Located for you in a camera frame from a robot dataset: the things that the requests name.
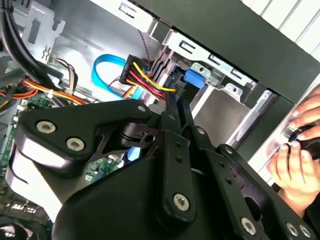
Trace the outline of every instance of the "black mechanical linkage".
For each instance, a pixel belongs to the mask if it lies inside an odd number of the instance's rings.
[[[17,150],[57,178],[76,178],[92,161],[143,148],[139,159],[64,202],[52,239],[316,239],[233,148],[212,146],[188,103],[172,94],[166,99],[161,115],[125,100],[20,118]],[[55,131],[40,132],[41,122]],[[70,138],[80,141],[70,146]]]

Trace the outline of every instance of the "finger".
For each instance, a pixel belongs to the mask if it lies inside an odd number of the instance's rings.
[[[269,173],[271,174],[273,180],[274,180],[276,183],[280,181],[280,177],[279,177],[279,175],[278,175],[278,170],[277,170],[278,156],[279,156],[279,153],[276,152],[276,153],[272,156],[269,164],[267,165],[267,170],[269,171]]]
[[[290,174],[288,169],[288,146],[286,144],[281,145],[278,161],[276,162],[276,169],[281,181],[288,183],[290,181]]]
[[[305,184],[314,184],[317,180],[316,170],[312,157],[307,150],[301,151],[301,168]]]
[[[307,131],[304,131],[303,133],[298,135],[299,140],[309,140],[309,139],[315,139],[320,137],[320,126],[314,126],[310,128]]]
[[[294,117],[297,117],[303,113],[305,113],[306,111],[309,111],[311,109],[315,109],[320,107],[320,95],[316,95],[310,99],[308,99],[307,101],[305,101],[304,103],[300,104],[292,113],[292,115]]]
[[[320,107],[317,107],[315,109],[306,111],[302,115],[300,115],[298,118],[293,120],[289,126],[292,129],[299,128],[306,124],[314,123],[315,121],[318,121],[320,119]]]
[[[320,95],[320,87],[317,87],[311,94],[308,96],[308,99],[311,99],[317,95]]]
[[[289,174],[293,185],[298,186],[304,183],[304,177],[302,175],[301,146],[298,141],[292,142],[292,147],[289,156]]]
[[[320,160],[319,159],[314,160],[313,165],[314,165],[315,173],[318,179],[320,180]]]

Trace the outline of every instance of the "blue connector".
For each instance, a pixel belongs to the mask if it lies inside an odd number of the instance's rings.
[[[202,89],[205,86],[205,78],[195,71],[188,69],[184,75],[184,81],[193,86],[197,87],[198,89]]]

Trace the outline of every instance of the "human hand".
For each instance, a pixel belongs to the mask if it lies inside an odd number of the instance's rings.
[[[282,189],[279,196],[300,216],[320,192],[320,163],[312,160],[307,150],[301,150],[298,141],[292,147],[284,144],[270,160],[268,171]]]
[[[297,117],[289,124],[292,129],[297,129],[320,120],[320,87],[313,91],[308,99],[295,109],[292,115]],[[298,139],[301,141],[319,137],[320,126],[314,126],[298,135]]]

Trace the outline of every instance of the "black plastic bracket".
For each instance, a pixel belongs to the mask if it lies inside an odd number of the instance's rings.
[[[244,181],[241,192],[258,205],[263,228],[271,239],[316,239],[309,226],[277,195],[277,193],[248,165],[248,163],[230,146],[220,145],[217,153],[224,156],[225,164],[232,167]],[[310,237],[301,230],[306,228]]]
[[[157,141],[148,155],[158,159],[159,175],[155,213],[170,232],[179,232],[192,224],[197,215],[188,141],[181,136],[175,96],[167,94],[167,108],[161,114]]]
[[[121,138],[115,137],[120,135],[118,130],[129,123],[145,124],[151,115],[148,107],[137,100],[30,111],[19,120],[15,144],[29,159],[57,173],[73,175],[110,150],[127,151],[129,147],[122,146]],[[51,123],[54,130],[41,131],[37,125],[43,121]],[[109,141],[111,137],[118,141]],[[70,138],[81,140],[83,149],[68,147]]]

